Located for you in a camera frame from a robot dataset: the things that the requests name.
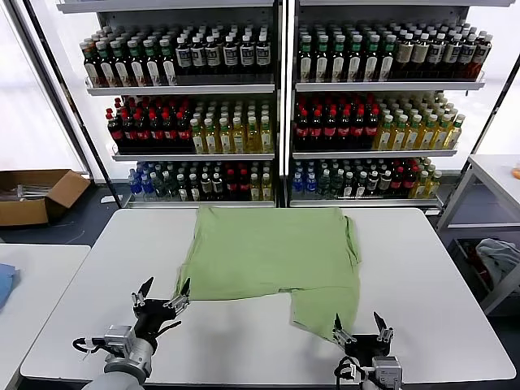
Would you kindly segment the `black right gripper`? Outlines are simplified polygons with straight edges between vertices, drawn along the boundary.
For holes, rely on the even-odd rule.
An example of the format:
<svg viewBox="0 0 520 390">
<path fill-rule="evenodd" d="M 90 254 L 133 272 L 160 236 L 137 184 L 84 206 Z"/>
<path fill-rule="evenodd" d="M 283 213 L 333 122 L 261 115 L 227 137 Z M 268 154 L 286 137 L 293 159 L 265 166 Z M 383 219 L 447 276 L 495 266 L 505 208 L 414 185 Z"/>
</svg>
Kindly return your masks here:
<svg viewBox="0 0 520 390">
<path fill-rule="evenodd" d="M 378 335 L 350 335 L 343 329 L 340 316 L 336 314 L 332 329 L 333 339 L 338 345 L 346 345 L 346 356 L 355 358 L 361 366 L 371 366 L 374 357 L 386 357 L 390 353 L 393 328 L 388 327 L 385 320 L 374 312 Z"/>
</svg>

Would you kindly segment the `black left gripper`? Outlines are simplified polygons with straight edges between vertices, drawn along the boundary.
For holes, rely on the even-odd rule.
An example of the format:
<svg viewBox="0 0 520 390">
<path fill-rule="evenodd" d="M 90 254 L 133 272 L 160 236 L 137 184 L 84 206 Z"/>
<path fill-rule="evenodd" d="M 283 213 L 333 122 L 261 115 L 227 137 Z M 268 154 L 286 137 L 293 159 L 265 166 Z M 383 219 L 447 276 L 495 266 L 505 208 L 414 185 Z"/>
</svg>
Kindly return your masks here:
<svg viewBox="0 0 520 390">
<path fill-rule="evenodd" d="M 131 294 L 137 318 L 135 336 L 141 339 L 156 339 L 167 330 L 179 326 L 181 321 L 176 318 L 190 303 L 190 278 L 185 280 L 180 293 L 169 301 L 146 300 L 153 282 L 154 277 L 150 277 L 137 292 Z"/>
</svg>

